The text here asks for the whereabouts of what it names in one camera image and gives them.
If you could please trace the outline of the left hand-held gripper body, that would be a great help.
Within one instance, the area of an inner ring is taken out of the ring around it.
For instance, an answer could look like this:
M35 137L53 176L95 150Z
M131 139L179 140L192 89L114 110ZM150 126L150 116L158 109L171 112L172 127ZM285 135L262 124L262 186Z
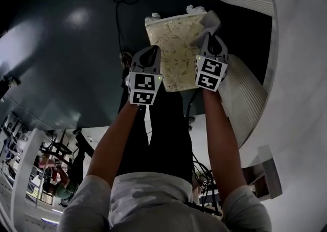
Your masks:
M125 85L130 104L153 105L162 80L160 64L140 71L133 71L132 67L125 69Z

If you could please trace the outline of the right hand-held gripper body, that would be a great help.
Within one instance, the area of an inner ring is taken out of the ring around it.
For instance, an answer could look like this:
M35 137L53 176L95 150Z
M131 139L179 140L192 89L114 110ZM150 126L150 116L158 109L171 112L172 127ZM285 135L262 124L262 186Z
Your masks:
M227 61L228 54L226 52L214 55L209 51L201 51L195 61L196 86L216 92L227 74Z

